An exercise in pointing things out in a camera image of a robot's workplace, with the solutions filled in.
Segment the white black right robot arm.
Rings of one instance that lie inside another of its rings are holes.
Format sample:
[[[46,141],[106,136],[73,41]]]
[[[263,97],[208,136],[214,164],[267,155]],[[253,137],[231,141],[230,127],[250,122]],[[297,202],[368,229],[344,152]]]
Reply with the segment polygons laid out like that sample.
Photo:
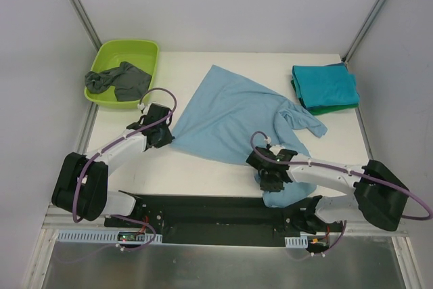
[[[263,191],[279,194],[288,185],[317,185],[340,196],[313,196],[292,217],[293,226],[315,234],[340,221],[367,221],[384,231],[396,231],[407,203],[405,185],[381,162],[365,166],[332,165],[285,149],[255,147],[246,159],[260,177]]]

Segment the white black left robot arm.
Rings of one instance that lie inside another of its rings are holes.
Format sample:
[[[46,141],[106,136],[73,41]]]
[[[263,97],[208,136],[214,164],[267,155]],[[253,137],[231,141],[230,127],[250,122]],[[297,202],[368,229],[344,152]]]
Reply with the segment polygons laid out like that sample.
[[[173,110],[150,104],[137,122],[133,122],[113,141],[79,154],[68,154],[58,176],[51,203],[73,214],[75,221],[94,221],[102,215],[119,215],[127,227],[137,227],[143,211],[132,194],[108,189],[109,176],[122,165],[151,148],[170,144],[174,137],[169,126]]]

